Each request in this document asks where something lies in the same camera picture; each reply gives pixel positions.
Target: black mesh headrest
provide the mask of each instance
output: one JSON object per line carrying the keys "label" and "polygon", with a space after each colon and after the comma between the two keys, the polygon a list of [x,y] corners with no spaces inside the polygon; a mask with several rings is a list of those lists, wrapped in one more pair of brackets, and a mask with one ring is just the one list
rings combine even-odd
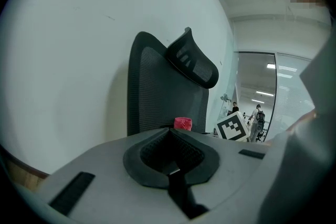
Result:
{"label": "black mesh headrest", "polygon": [[216,85],[218,69],[199,49],[189,27],[168,47],[165,57],[182,74],[201,87],[210,89]]}

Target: mesh chair backrest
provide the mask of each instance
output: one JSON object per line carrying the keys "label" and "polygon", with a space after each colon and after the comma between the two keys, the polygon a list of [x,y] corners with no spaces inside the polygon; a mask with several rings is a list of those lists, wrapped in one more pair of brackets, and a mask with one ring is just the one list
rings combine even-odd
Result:
{"label": "mesh chair backrest", "polygon": [[217,67],[197,46],[189,27],[185,29],[185,33],[181,37],[168,47],[166,59],[203,88],[210,89],[218,81]]}
{"label": "mesh chair backrest", "polygon": [[128,72],[128,135],[173,127],[176,117],[191,118],[192,131],[205,132],[209,92],[174,68],[166,51],[151,34],[135,38]]}

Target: floor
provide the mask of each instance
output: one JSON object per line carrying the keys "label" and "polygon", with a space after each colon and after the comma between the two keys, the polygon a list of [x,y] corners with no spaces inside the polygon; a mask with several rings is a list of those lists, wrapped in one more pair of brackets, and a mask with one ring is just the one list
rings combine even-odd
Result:
{"label": "floor", "polygon": [[9,176],[13,182],[20,184],[33,192],[35,192],[38,186],[43,182],[44,179],[27,172],[10,160],[5,159],[4,161]]}

